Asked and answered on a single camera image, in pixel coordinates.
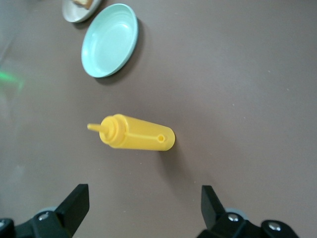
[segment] plate rim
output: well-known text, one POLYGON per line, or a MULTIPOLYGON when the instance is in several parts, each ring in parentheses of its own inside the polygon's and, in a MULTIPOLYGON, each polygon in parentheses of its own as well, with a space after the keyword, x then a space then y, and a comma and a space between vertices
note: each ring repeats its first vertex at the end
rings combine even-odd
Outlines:
POLYGON ((71 23, 79 23, 79 22, 85 21, 89 17, 91 17, 92 14, 97 10, 97 8, 100 5, 100 3, 102 2, 102 0, 93 0, 93 3, 90 6, 90 8, 85 9, 87 11, 86 14, 84 16, 82 16, 81 18, 79 18, 78 20, 71 20, 70 17, 68 17, 68 14, 66 13, 66 10, 65 10, 65 4, 64 4, 65 2, 72 2, 75 5, 75 3, 72 0, 62 0, 62 13, 63 13, 64 19, 68 22, 71 22, 71 23))
POLYGON ((135 12, 133 11, 133 9, 124 4, 124 3, 115 3, 115 4, 112 4, 112 5, 109 5, 108 7, 106 7, 105 9, 103 9, 96 17, 95 19, 92 21, 92 23, 90 24, 90 26, 88 27, 88 30, 85 34, 85 37, 84 37, 84 40, 83 40, 83 44, 82 44, 82 49, 81 49, 81 61, 82 61, 82 65, 83 65, 83 68, 85 70, 85 72, 87 74, 89 74, 91 77, 94 77, 94 78, 103 78, 103 77, 108 77, 108 76, 111 76, 113 74, 115 74, 116 72, 118 72, 127 62, 128 60, 131 58, 133 52, 134 52, 134 49, 136 47, 136 44, 137 44, 137 41, 138 41, 138 35, 139 35, 139 24, 138 24, 138 18, 135 14, 135 12), (92 30, 93 26, 94 26, 94 23, 97 22, 99 20, 99 18, 105 14, 105 12, 109 11, 110 8, 112 7, 116 7, 116 6, 124 6, 125 8, 127 8, 129 10, 129 13, 131 14, 132 18, 133 18, 133 37, 132 37, 132 40, 131 40, 131 47, 129 47, 129 49, 127 50, 127 55, 126 57, 123 59, 123 61, 115 68, 115 70, 109 72, 109 73, 106 73, 106 74, 103 74, 102 76, 96 76, 96 75, 93 75, 91 74, 90 72, 87 71, 87 69, 85 68, 85 64, 84 64, 84 47, 85 45, 87 44, 87 38, 89 35, 92 35, 94 33, 94 31, 92 30))

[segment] hole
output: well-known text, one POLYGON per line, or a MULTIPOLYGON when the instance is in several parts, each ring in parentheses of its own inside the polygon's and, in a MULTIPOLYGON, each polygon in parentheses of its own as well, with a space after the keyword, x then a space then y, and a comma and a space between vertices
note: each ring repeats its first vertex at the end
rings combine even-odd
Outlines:
POLYGON ((158 141, 159 141, 160 143, 163 143, 163 142, 165 141, 165 137, 164 137, 163 135, 159 135, 159 136, 158 136, 158 141))

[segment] yellow squeeze bottle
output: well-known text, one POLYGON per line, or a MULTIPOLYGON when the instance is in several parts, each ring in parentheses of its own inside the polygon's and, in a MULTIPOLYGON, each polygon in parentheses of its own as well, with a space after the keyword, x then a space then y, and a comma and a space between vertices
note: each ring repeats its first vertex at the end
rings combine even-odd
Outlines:
POLYGON ((101 124, 88 124, 112 148, 169 150, 175 142, 171 128, 121 114, 106 117, 101 124))

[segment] screw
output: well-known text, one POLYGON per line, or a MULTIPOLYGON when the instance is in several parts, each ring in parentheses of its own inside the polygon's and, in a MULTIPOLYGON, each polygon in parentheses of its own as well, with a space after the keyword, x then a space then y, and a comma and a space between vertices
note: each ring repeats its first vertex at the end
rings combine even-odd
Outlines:
POLYGON ((270 222, 268 224, 268 227, 270 227, 273 231, 278 231, 279 232, 281 230, 281 226, 278 223, 276 223, 276 222, 270 222))
POLYGON ((46 212, 42 215, 39 216, 39 220, 42 221, 42 220, 45 220, 47 217, 49 217, 49 212, 46 212))
POLYGON ((239 221, 239 217, 238 217, 236 214, 233 214, 233 213, 230 213, 230 214, 228 215, 228 218, 229 218, 229 220, 232 221, 232 222, 238 222, 238 221, 239 221))

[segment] bottle nozzle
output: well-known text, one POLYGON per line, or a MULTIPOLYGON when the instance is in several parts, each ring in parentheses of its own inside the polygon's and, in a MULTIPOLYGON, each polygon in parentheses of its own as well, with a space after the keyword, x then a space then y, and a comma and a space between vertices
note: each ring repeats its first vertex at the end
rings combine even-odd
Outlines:
POLYGON ((100 124, 88 124, 87 128, 89 130, 94 130, 96 132, 101 132, 103 134, 108 134, 109 128, 100 124))

